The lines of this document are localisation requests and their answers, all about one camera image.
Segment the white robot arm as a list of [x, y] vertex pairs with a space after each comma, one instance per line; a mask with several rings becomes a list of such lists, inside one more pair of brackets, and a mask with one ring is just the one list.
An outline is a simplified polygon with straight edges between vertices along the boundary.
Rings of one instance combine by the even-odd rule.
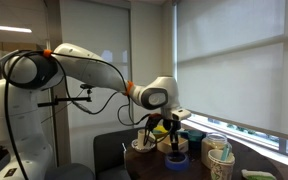
[[52, 148], [42, 130], [37, 96], [66, 77], [113, 89], [145, 109], [159, 108], [158, 116], [164, 120], [184, 118], [173, 77], [137, 86], [100, 56], [73, 44], [61, 44], [53, 51], [15, 50], [0, 58], [0, 65], [0, 145], [10, 153], [0, 180], [44, 180]]

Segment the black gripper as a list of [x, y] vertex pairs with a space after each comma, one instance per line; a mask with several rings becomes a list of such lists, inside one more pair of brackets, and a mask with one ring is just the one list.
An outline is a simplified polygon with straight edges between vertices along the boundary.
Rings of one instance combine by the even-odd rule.
[[170, 133], [170, 144], [172, 153], [178, 153], [178, 134], [176, 133], [181, 128], [181, 123], [177, 120], [166, 119], [163, 121], [163, 127]]

